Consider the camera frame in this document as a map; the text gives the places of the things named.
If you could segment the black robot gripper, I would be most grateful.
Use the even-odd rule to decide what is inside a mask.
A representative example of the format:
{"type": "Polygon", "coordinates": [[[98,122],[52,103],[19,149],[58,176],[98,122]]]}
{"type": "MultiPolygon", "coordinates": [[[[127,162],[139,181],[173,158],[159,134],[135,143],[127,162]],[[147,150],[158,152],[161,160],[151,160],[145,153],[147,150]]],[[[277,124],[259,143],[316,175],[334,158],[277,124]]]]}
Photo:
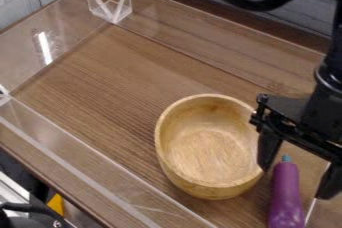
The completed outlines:
{"type": "MultiPolygon", "coordinates": [[[[320,68],[310,95],[289,98],[259,94],[250,123],[257,127],[258,165],[267,171],[283,141],[329,162],[342,162],[342,74],[320,68]]],[[[330,200],[342,192],[342,163],[332,163],[316,197],[330,200]]]]}

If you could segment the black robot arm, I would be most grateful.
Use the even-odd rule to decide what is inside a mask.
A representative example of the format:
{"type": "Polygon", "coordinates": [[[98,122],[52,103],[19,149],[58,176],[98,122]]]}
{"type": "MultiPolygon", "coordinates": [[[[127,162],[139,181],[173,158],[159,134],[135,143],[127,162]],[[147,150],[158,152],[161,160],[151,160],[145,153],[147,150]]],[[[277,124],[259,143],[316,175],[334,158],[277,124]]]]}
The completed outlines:
{"type": "MultiPolygon", "coordinates": [[[[275,8],[290,0],[270,0],[275,8]]],[[[342,193],[342,0],[330,0],[332,43],[314,71],[313,92],[302,98],[261,94],[250,122],[259,132],[258,164],[267,169],[285,141],[309,151],[330,166],[317,197],[330,199],[342,193]]]]}

